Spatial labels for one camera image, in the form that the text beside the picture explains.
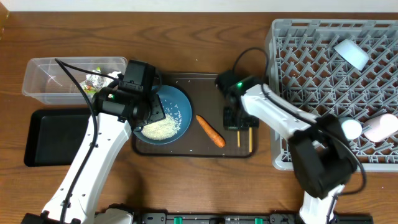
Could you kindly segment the dark blue plate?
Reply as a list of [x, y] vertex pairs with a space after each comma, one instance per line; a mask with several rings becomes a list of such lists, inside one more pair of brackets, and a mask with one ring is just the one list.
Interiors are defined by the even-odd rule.
[[192, 120], [192, 107], [191, 107], [191, 104], [190, 104], [187, 96], [182, 91], [180, 91], [179, 89], [177, 89], [175, 87], [164, 85], [157, 92], [157, 94], [161, 100], [161, 104], [162, 104], [164, 113], [165, 113], [166, 108], [172, 107], [174, 105], [178, 106], [178, 109], [180, 110], [181, 115], [182, 115], [182, 123], [181, 123], [180, 130], [173, 137], [164, 139], [164, 140], [160, 140], [160, 141], [152, 140], [152, 139], [145, 137], [141, 133], [141, 131], [134, 132], [134, 134], [136, 135], [136, 137], [138, 139], [140, 139], [146, 143], [149, 143], [149, 144], [157, 144], [157, 145], [168, 144], [168, 143], [173, 142], [173, 141], [177, 140], [178, 138], [180, 138], [186, 132], [186, 130], [189, 128], [191, 120]]

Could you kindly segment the dark brown serving tray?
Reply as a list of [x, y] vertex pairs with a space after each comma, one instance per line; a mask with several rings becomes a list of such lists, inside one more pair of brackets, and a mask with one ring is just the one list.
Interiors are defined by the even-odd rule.
[[[168, 144], [149, 144], [132, 135], [132, 149], [142, 156], [248, 158], [257, 148], [257, 130], [252, 130], [253, 149], [249, 153], [249, 131], [240, 131], [241, 147], [237, 145], [237, 131], [223, 127], [223, 95], [215, 85], [216, 74], [170, 73], [163, 75], [162, 86], [182, 91], [192, 107], [192, 120], [186, 132]], [[196, 119], [200, 115], [226, 141], [218, 147], [205, 133]]]

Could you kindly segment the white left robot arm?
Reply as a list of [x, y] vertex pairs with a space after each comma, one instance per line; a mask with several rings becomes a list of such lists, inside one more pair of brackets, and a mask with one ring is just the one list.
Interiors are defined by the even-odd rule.
[[85, 137], [63, 180], [41, 214], [26, 213], [23, 223], [94, 223], [106, 179], [131, 133], [165, 118], [161, 85], [132, 83], [104, 87], [88, 103]]

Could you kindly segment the black plastic tray bin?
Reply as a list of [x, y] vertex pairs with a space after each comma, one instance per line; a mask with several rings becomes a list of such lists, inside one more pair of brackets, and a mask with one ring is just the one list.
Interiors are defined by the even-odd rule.
[[33, 112], [24, 164], [28, 167], [70, 165], [85, 136], [90, 116], [87, 108]]

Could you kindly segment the pile of white rice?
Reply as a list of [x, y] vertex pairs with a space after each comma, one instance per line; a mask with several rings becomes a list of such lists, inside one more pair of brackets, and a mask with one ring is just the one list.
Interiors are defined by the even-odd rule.
[[148, 124], [141, 133], [152, 140], [160, 141], [173, 137], [180, 130], [182, 115], [177, 105], [165, 109], [165, 119]]

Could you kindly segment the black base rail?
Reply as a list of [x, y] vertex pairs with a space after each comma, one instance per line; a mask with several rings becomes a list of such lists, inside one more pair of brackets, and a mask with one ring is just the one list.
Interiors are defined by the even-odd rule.
[[97, 213], [95, 223], [131, 224], [289, 224], [303, 223], [295, 213], [170, 213], [167, 210], [135, 209], [125, 204], [112, 204]]

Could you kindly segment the pink plastic cup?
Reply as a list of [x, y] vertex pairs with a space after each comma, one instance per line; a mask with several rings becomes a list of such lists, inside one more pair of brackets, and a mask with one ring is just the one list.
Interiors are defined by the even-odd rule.
[[364, 127], [368, 127], [364, 136], [372, 142], [381, 142], [397, 132], [397, 117], [393, 114], [383, 114], [367, 120]]

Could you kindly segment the light blue bowl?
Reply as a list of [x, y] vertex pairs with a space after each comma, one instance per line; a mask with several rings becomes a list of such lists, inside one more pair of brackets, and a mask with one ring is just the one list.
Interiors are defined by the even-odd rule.
[[368, 60], [369, 55], [352, 40], [345, 39], [334, 46], [334, 50], [354, 68], [362, 71]]

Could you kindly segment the grey dishwasher rack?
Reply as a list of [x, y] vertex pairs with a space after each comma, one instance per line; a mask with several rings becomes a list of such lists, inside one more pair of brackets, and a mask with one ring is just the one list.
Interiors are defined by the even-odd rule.
[[[335, 51], [346, 39], [369, 55], [362, 70]], [[301, 110], [360, 123], [397, 114], [396, 21], [276, 19], [266, 48], [270, 88]]]

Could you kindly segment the orange carrot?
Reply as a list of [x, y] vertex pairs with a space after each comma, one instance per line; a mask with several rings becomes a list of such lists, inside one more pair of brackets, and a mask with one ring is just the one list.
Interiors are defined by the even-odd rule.
[[196, 115], [196, 119], [208, 137], [220, 148], [225, 147], [225, 140], [205, 121], [200, 115]]

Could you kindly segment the foil snack wrapper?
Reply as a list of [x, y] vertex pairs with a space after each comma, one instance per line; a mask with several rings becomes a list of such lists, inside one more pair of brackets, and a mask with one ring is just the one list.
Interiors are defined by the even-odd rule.
[[120, 74], [121, 72], [119, 71], [113, 71], [108, 74], [109, 78], [93, 74], [86, 74], [86, 80], [80, 82], [80, 86], [86, 94], [93, 95], [96, 92], [99, 92], [103, 87], [108, 86], [113, 81], [112, 78], [118, 79], [118, 75]]

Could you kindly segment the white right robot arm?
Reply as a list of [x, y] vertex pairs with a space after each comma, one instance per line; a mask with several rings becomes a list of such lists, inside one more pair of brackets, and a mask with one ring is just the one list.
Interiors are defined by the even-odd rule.
[[301, 221], [331, 223], [336, 201], [358, 166], [338, 119], [301, 111], [254, 77], [218, 77], [215, 85], [229, 103], [287, 141], [295, 177], [305, 192]]

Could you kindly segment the light blue plastic cup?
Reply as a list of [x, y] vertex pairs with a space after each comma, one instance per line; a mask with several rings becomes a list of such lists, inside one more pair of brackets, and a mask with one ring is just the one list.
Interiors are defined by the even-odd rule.
[[359, 121], [353, 118], [340, 118], [339, 122], [347, 140], [354, 140], [361, 135], [363, 128]]

